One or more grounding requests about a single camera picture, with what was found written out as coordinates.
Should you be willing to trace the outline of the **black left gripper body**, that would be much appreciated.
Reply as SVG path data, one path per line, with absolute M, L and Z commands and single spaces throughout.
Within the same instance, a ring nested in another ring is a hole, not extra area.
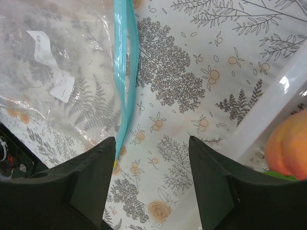
M 38 158 L 5 125 L 0 125 L 0 179 L 29 178 L 38 172 Z

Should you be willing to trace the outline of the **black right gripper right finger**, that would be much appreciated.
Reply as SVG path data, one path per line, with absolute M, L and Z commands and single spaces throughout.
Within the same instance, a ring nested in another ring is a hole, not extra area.
M 254 171 L 189 138 L 189 159 L 205 230 L 304 230 L 307 183 Z

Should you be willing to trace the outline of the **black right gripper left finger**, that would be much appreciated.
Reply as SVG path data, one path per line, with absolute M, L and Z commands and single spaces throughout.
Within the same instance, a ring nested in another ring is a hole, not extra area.
M 116 141 L 108 137 L 51 169 L 2 181 L 1 229 L 100 229 L 115 153 Z

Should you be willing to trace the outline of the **peach toy fruit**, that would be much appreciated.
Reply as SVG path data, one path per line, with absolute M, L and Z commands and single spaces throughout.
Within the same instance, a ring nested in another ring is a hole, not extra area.
M 307 178 L 307 110 L 281 122 L 270 134 L 264 156 L 269 169 L 298 180 Z

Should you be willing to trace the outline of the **clear zip top bag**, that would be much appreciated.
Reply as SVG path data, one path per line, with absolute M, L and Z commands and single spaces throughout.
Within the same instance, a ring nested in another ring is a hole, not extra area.
M 1 121 L 48 167 L 108 137 L 120 152 L 133 116 L 137 34 L 130 0 L 1 1 Z

